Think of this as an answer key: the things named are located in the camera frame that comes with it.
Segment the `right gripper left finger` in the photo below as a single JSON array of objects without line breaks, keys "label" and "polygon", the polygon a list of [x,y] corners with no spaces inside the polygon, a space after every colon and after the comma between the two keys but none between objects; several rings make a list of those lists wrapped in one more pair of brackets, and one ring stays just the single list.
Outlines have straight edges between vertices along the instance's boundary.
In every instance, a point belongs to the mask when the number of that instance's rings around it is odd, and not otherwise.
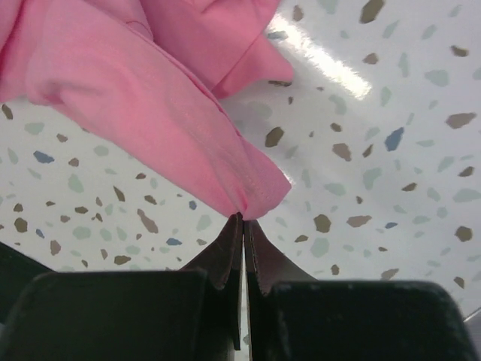
[{"label": "right gripper left finger", "polygon": [[242,217],[176,271],[55,272],[1,247],[3,360],[232,360]]}]

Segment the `pink t-shirt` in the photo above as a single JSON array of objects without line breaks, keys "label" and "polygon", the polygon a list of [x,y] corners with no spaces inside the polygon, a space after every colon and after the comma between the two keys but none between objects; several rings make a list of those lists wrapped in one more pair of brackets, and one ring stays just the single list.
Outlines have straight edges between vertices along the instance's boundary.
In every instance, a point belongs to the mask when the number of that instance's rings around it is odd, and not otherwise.
[{"label": "pink t-shirt", "polygon": [[1,99],[107,139],[219,213],[247,220],[291,185],[220,104],[293,69],[265,35],[276,1],[3,1]]}]

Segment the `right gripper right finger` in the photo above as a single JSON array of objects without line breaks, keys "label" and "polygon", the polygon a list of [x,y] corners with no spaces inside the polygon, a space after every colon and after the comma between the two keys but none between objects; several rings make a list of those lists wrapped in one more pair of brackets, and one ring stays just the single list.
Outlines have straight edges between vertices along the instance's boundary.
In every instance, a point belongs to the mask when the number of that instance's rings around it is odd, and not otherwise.
[{"label": "right gripper right finger", "polygon": [[320,281],[244,224],[253,360],[478,360],[454,300],[424,281]]}]

